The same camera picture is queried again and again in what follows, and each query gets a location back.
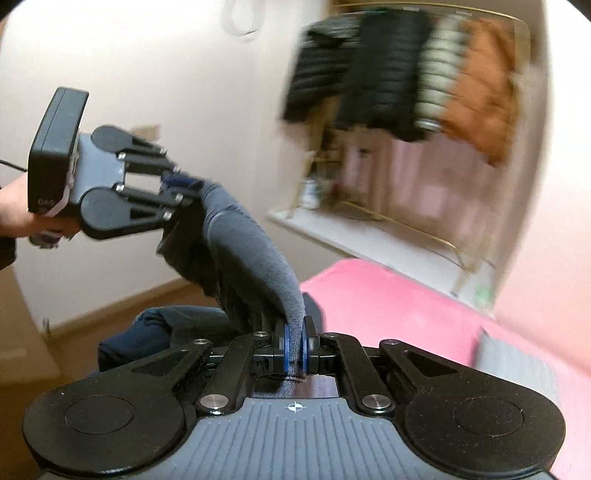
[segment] silver bolt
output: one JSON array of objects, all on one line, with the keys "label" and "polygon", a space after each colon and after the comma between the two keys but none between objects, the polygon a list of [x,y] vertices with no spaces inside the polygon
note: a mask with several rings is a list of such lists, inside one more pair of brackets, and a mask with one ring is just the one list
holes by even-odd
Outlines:
[{"label": "silver bolt", "polygon": [[211,395],[205,395],[199,403],[202,407],[209,408],[210,410],[219,410],[220,408],[224,408],[230,401],[224,395],[218,395],[213,393]]},{"label": "silver bolt", "polygon": [[361,403],[372,410],[383,410],[392,404],[392,400],[385,395],[371,394],[363,397]]}]

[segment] wooden floor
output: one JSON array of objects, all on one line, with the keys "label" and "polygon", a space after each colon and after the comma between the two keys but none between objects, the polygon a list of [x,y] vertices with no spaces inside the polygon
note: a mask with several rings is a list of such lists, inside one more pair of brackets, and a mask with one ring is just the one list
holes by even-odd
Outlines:
[{"label": "wooden floor", "polygon": [[193,286],[142,302],[110,318],[49,341],[51,353],[62,375],[52,381],[0,387],[0,480],[30,480],[38,469],[21,434],[21,420],[27,406],[43,392],[83,378],[96,369],[98,343],[127,328],[133,318],[149,307],[189,304],[215,306]]}]

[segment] pink bedsheet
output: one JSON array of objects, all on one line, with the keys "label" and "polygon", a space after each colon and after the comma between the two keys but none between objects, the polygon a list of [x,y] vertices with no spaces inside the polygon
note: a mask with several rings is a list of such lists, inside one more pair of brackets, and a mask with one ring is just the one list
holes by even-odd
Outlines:
[{"label": "pink bedsheet", "polygon": [[471,365],[484,328],[550,363],[557,373],[560,409],[567,424],[553,474],[591,478],[591,377],[450,298],[386,268],[341,260],[302,284],[324,311],[325,331],[356,336],[378,346],[396,338],[463,365]]}]

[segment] orange puffer jacket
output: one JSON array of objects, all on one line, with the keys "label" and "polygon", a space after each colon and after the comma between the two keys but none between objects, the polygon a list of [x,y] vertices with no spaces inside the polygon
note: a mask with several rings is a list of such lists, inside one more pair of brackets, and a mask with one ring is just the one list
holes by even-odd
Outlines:
[{"label": "orange puffer jacket", "polygon": [[512,132],[515,41],[498,20],[479,18],[465,27],[470,32],[466,59],[441,126],[446,135],[471,143],[495,165],[504,160]]}]

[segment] gold metal rack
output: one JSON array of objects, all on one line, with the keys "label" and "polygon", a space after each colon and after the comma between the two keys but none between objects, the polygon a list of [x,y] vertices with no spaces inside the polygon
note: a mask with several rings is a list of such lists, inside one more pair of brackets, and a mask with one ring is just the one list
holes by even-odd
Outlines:
[{"label": "gold metal rack", "polygon": [[[404,7],[413,7],[413,8],[424,8],[428,10],[432,14],[438,14],[437,10],[441,9],[443,11],[448,10],[456,10],[458,12],[464,12],[469,14],[476,14],[478,16],[486,16],[492,15],[495,17],[504,18],[512,23],[514,36],[515,36],[515,73],[519,77],[525,67],[530,62],[530,49],[531,49],[531,37],[530,37],[530,29],[528,25],[519,18],[512,17],[507,14],[494,12],[490,10],[485,10],[481,8],[474,8],[474,7],[464,7],[461,5],[449,5],[449,4],[442,4],[442,3],[433,3],[433,2],[405,2],[405,1],[388,1],[388,0],[381,0],[381,1],[368,1],[368,2],[355,2],[355,3],[345,3],[343,0],[332,0],[330,6],[330,13],[331,14],[339,14],[343,12],[354,13],[359,11],[359,9],[365,9],[367,7],[392,7],[392,8],[404,8]],[[515,124],[519,115],[519,91],[518,91],[518,82],[514,82],[513,84],[513,95],[512,95],[512,106],[511,106],[511,116],[509,119],[509,127],[514,131]],[[333,99],[328,99],[325,101],[324,104],[319,105],[312,115],[310,120],[310,151],[312,154],[306,157],[306,163],[304,165],[304,172],[302,176],[302,180],[309,174],[310,169],[314,163],[318,163],[319,166],[326,165],[326,156],[324,152],[321,151],[321,144],[322,144],[322,136],[325,130],[326,125],[329,123],[330,113],[333,109],[334,101]],[[507,148],[505,152],[505,158],[507,158],[509,153],[510,147]],[[476,241],[476,248],[474,250],[474,254],[468,256],[467,252],[463,251],[461,247],[457,246],[453,242],[446,240],[436,232],[430,232],[427,229],[418,228],[416,226],[410,225],[408,222],[405,222],[401,219],[393,218],[392,216],[382,215],[381,213],[371,211],[370,209],[358,205],[354,202],[344,201],[341,200],[339,203],[341,205],[346,205],[348,207],[352,207],[354,209],[360,210],[361,212],[367,214],[370,219],[372,220],[383,220],[386,222],[391,222],[396,225],[403,226],[411,231],[424,235],[425,237],[436,241],[446,247],[449,247],[453,250],[456,254],[458,259],[458,265],[460,267],[460,274],[456,280],[456,283],[451,291],[451,294],[454,296],[458,296],[463,286],[466,284],[467,279],[470,275],[477,272],[480,268],[480,265],[483,259],[486,257],[488,253],[489,246],[491,244],[492,236],[495,232],[498,223],[498,214],[499,214],[499,203],[500,199],[504,198],[506,195],[510,194],[508,192],[508,178],[506,172],[508,168],[504,168],[504,172],[501,175],[501,178],[498,179],[495,185],[495,192],[493,195],[493,202],[491,208],[489,210],[488,217],[485,219],[485,227],[484,233],[480,241]],[[301,189],[301,182],[298,184],[297,191],[295,193],[294,203],[291,206],[289,216],[293,215],[295,209],[299,206],[299,196],[300,196],[300,189]],[[471,257],[467,261],[464,260],[464,257]]]}]

